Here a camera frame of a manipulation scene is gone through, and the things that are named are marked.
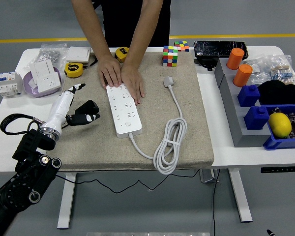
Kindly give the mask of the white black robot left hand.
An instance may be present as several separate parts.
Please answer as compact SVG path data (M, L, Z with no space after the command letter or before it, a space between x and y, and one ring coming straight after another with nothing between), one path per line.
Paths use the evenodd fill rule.
M76 91L81 90L84 83L77 84L64 91L52 105L47 121L41 126L40 132L54 140L58 140L62 134L62 126L67 123L70 126L86 125L100 118L99 108L95 102L88 100L80 106L73 115L68 115Z

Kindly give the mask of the person's left hand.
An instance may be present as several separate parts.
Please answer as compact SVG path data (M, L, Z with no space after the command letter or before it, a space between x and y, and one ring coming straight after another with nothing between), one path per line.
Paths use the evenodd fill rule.
M130 92L135 105L139 105L141 98L145 97L145 90L144 82L138 68L125 63L121 68L121 79Z

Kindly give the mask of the person's right hand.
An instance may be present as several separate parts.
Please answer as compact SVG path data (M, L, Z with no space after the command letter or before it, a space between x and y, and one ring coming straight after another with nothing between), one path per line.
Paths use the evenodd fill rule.
M121 84L120 63L111 54L98 57L97 72L103 88L118 87Z

